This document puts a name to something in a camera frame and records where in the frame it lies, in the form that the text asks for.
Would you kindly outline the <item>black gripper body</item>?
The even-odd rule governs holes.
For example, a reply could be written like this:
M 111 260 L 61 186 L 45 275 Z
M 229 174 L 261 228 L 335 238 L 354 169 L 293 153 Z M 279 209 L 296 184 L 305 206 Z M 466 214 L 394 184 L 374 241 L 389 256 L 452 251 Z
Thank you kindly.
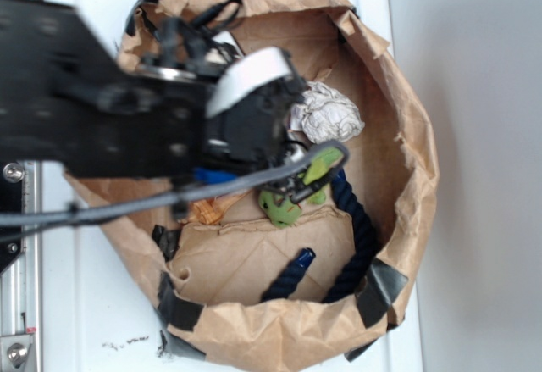
M 203 152 L 206 164 L 261 169 L 278 159 L 285 144 L 285 119 L 306 88 L 306 81 L 299 76 L 279 78 L 208 118 Z

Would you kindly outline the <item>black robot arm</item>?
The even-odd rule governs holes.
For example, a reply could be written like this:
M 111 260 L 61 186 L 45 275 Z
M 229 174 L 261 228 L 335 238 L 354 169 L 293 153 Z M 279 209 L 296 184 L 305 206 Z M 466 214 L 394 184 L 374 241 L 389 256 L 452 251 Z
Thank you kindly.
M 280 163 L 305 81 L 289 54 L 236 56 L 205 24 L 168 17 L 159 50 L 123 71 L 71 7 L 1 0 L 1 158 L 83 178 L 249 173 Z

